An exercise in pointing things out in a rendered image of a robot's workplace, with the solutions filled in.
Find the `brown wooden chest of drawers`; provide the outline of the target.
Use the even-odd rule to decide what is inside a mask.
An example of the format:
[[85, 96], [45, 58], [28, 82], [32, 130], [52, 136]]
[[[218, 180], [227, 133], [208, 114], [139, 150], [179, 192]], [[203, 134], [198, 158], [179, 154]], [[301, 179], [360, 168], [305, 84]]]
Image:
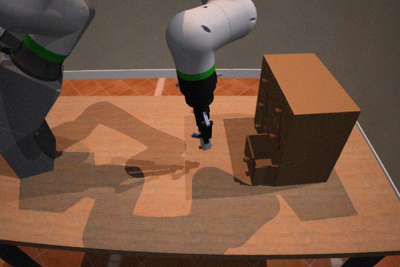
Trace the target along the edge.
[[361, 110], [314, 53], [263, 59], [293, 114], [273, 186], [327, 182]]

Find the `dark brown drawer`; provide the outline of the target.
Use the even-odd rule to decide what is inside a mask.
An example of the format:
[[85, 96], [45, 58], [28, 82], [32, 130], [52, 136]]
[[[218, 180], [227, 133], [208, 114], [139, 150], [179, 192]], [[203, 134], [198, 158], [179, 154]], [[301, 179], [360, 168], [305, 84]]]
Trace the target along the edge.
[[268, 134], [247, 134], [244, 154], [252, 185], [273, 184], [279, 165]]
[[263, 119], [261, 117], [261, 113], [259, 111], [259, 108], [256, 108], [256, 116], [255, 116], [255, 125], [254, 128], [257, 129], [258, 134], [264, 134], [266, 133], [266, 127], [264, 125]]
[[264, 90], [263, 90], [263, 87], [261, 86], [261, 84], [259, 87], [259, 95], [258, 95], [257, 103], [258, 103], [257, 106], [260, 109], [262, 118], [264, 120], [266, 129], [267, 129], [271, 107], [269, 105], [268, 99], [264, 93]]
[[[264, 59], [263, 59], [262, 73], [261, 73], [261, 84], [265, 90], [265, 93], [267, 95], [267, 98], [268, 98], [270, 104], [272, 105], [276, 80], [274, 79], [274, 77]], [[265, 85], [263, 85], [263, 84], [265, 84]]]
[[291, 125], [291, 121], [293, 118], [293, 114], [278, 85], [276, 85], [272, 110], [274, 111], [274, 115], [276, 116], [276, 119], [279, 123], [283, 136], [286, 140]]
[[285, 146], [285, 141], [282, 136], [281, 130], [279, 129], [276, 118], [274, 117], [273, 111], [271, 111], [269, 126], [267, 130], [269, 134], [269, 140], [271, 140], [272, 142], [272, 146], [276, 153], [277, 160], [280, 163]]

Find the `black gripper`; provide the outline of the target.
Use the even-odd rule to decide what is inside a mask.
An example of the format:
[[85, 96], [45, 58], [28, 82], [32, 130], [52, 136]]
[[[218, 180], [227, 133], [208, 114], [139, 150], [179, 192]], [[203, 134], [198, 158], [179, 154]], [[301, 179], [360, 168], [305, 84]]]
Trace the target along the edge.
[[189, 98], [184, 96], [188, 106], [192, 107], [194, 110], [196, 125], [199, 130], [199, 138], [202, 146], [202, 150], [211, 149], [212, 138], [212, 125], [213, 121], [209, 118], [209, 105], [214, 100], [214, 92], [203, 98]]

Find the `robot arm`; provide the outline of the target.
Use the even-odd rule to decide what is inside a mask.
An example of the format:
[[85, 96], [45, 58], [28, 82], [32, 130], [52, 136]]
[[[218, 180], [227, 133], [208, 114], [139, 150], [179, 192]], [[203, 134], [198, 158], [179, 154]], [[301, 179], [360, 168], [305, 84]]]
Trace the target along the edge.
[[[166, 29], [183, 95], [203, 98], [216, 88], [214, 53], [247, 36], [257, 12], [251, 0], [201, 0]], [[0, 52], [25, 74], [56, 81], [64, 60], [95, 16], [89, 0], [0, 0]], [[35, 35], [37, 34], [37, 35]]]

